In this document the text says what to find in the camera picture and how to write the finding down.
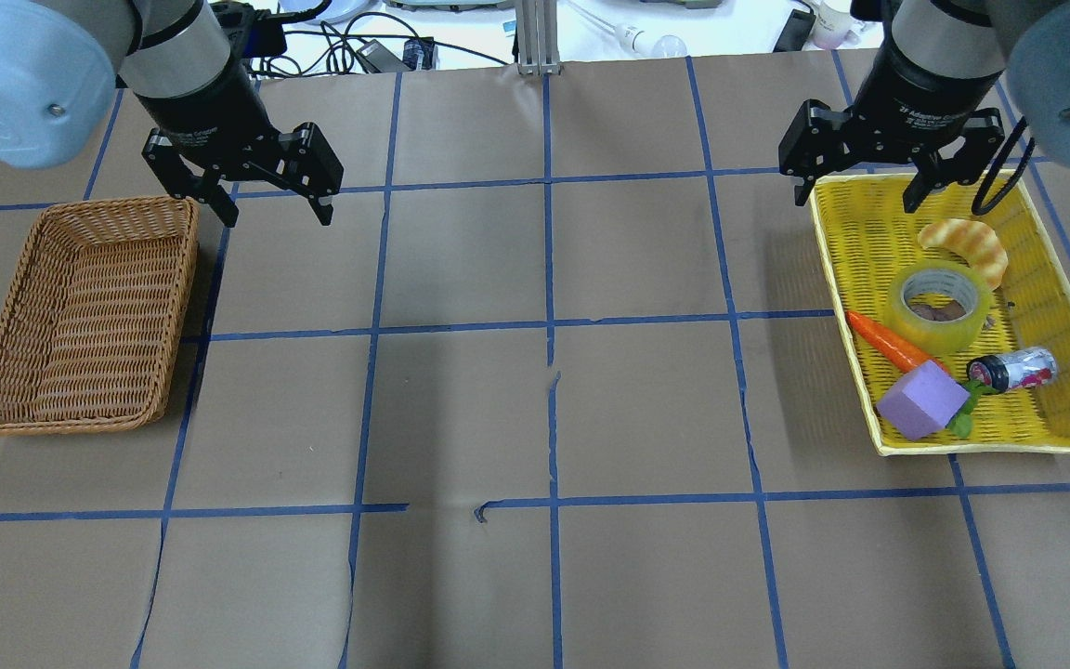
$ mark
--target tape roll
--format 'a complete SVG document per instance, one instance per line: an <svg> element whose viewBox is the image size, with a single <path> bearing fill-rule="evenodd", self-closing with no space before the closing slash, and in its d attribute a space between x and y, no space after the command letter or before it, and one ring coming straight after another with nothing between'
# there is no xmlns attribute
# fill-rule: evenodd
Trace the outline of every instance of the tape roll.
<svg viewBox="0 0 1070 669"><path fill-rule="evenodd" d="M927 320L911 310L911 300L922 293L946 295L960 302L964 316L954 320ZM915 263L895 277L887 295L884 320L890 330L931 355L954 354L973 346L993 306L993 292L980 274L948 261Z"/></svg>

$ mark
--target carrot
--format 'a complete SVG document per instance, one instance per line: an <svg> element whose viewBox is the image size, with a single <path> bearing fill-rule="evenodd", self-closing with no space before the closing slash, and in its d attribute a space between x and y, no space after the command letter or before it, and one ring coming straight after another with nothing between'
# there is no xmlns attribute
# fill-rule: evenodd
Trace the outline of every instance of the carrot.
<svg viewBox="0 0 1070 669"><path fill-rule="evenodd" d="M938 364L939 368L944 369L949 377L952 376L947 365L933 359L932 355L928 354L921 348L900 337L900 335L897 335L895 331L883 325L883 323L865 316L865 314L855 313L855 310L845 309L844 316L849 319L849 325L858 335L861 335L863 339L869 341L871 347L877 349L880 354L886 355L886 360L895 363L895 367L900 368L901 371L911 371L911 369L917 368L920 364L930 360L935 361L935 364Z"/></svg>

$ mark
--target yellow plastic basket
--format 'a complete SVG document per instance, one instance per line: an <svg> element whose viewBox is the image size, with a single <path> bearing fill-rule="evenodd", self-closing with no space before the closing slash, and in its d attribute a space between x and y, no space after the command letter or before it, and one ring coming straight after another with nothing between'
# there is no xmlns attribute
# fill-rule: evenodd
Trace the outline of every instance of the yellow plastic basket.
<svg viewBox="0 0 1070 669"><path fill-rule="evenodd" d="M887 288L898 272L926 258L963 262L948 250L921 249L916 242L919 229L944 217L975 217L968 211L975 189L963 186L949 186L942 194L931 195L919 211L906 215L903 191L911 177L829 177L816 183L811 199L824 274L877 453L1070 454L1070 285L1023 183L993 212L982 216L1010 254L1010 269L990 314L995 325L982 331L973 347L942 360L956 377L964 378L965 364L974 356L1041 346L1056 355L1056 382L981 398L967 440L942 429L916 443L875 414L875 402L901 372L854 335L844 310L855 309L883 320Z"/></svg>

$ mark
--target purple cube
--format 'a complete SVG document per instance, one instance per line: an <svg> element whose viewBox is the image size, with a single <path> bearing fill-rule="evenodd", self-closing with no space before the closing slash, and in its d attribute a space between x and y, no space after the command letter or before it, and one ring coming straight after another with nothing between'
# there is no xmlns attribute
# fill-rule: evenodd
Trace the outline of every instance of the purple cube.
<svg viewBox="0 0 1070 669"><path fill-rule="evenodd" d="M927 361L891 385L878 399L877 413L895 424L907 440L917 441L946 427L965 401L968 391L935 361Z"/></svg>

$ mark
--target brown object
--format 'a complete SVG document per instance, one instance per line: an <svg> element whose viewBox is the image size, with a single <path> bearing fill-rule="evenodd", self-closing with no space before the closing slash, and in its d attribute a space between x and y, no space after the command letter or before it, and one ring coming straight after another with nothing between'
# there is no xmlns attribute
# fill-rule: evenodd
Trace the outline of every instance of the brown object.
<svg viewBox="0 0 1070 669"><path fill-rule="evenodd" d="M196 267L192 200L56 204L0 316L0 435L114 432L159 419Z"/></svg>

